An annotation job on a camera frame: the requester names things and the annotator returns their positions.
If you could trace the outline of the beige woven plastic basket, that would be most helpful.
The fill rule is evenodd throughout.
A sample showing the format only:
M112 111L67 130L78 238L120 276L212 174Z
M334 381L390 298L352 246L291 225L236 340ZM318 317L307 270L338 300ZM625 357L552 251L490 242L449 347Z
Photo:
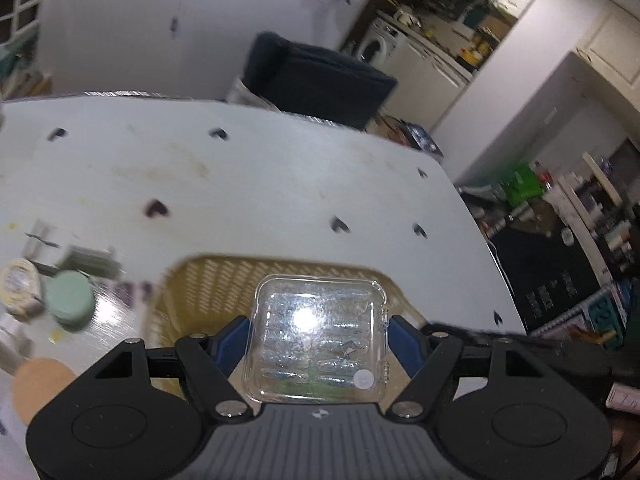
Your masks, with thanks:
M400 287L377 270L318 261L208 254L185 258L165 273L146 317L145 336L164 346L194 333L217 333L238 316L250 321L256 288L273 274L376 281L386 292L388 325L394 315L404 316L415 326L425 322ZM232 385L246 400L260 403L248 396L243 387L244 358L245 354L231 374ZM378 404L387 403L408 382L388 344L387 359L388 382Z

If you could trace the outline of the clear plastic blister case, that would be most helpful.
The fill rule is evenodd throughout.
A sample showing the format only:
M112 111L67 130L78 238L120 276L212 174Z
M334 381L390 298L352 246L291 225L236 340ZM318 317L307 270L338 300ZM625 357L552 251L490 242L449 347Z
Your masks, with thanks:
M376 281L269 275L256 288L242 383L257 402L378 402L387 296Z

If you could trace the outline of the grey ridged clip block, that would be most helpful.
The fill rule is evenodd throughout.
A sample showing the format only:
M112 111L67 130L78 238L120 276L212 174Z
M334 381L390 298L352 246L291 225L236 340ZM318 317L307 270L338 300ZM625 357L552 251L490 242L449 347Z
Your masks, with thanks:
M84 272L91 276L111 280L116 278L122 267L116 259L116 252L113 248L96 249L70 245L58 262L58 268Z

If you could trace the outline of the orange round pad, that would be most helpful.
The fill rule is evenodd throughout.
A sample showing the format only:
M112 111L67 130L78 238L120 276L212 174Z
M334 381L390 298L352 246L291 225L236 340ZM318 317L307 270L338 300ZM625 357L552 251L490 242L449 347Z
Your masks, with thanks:
M76 379L76 374L62 362L50 358L25 361L12 382L14 410L25 426L44 406Z

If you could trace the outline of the small silver binder clip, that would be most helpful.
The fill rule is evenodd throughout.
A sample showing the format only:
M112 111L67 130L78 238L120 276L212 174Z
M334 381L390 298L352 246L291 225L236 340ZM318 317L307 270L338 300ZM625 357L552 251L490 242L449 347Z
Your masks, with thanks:
M36 260L43 250L60 248L58 243L50 240L50 231L50 224L37 218L32 227L25 232L27 240L22 251L22 257L27 260Z

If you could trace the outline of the dark blue cushioned chair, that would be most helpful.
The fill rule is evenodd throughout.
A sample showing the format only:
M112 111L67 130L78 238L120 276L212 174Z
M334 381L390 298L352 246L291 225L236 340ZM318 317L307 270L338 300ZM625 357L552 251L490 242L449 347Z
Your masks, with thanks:
M397 80L350 56L257 35L242 83L282 112L315 117L362 130L397 86Z

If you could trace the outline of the white washing machine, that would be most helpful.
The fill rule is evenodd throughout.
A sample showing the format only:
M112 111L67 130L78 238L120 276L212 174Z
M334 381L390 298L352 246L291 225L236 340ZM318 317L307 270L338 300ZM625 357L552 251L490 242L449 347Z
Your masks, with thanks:
M407 40L407 35L384 18L372 21L354 52L357 61L382 70L387 61Z

